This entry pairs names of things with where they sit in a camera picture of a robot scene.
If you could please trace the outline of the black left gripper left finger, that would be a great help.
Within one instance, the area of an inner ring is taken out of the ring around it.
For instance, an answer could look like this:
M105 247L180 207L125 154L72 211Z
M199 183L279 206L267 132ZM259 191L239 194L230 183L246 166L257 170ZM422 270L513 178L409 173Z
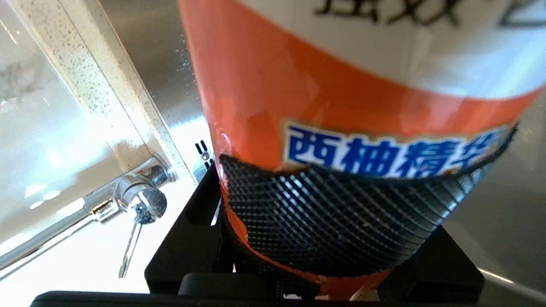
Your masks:
M145 268L151 294L176 295L190 273L232 272L222 249L221 201L220 180L211 166Z

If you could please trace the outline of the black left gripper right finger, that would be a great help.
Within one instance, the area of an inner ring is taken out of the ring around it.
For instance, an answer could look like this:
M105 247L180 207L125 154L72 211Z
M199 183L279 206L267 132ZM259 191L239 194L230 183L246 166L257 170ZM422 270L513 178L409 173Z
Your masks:
M382 282L382 301L479 301L483 274L440 226Z

